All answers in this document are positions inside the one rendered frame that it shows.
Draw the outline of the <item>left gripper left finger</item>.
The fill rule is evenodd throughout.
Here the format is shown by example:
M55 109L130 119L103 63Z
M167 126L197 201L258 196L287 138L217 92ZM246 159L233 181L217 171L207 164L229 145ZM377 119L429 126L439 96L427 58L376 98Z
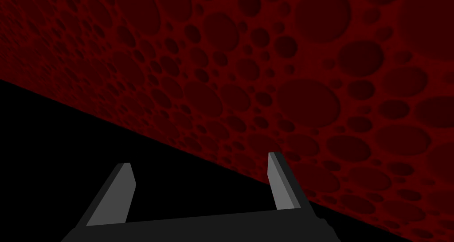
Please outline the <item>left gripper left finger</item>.
M77 226L125 223L135 188L136 181L131 164L117 164Z

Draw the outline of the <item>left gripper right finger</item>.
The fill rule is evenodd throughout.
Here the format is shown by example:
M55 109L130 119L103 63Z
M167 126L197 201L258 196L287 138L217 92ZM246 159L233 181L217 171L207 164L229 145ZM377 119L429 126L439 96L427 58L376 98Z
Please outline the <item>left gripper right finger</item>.
M267 177L277 210L313 208L280 152L268 153Z

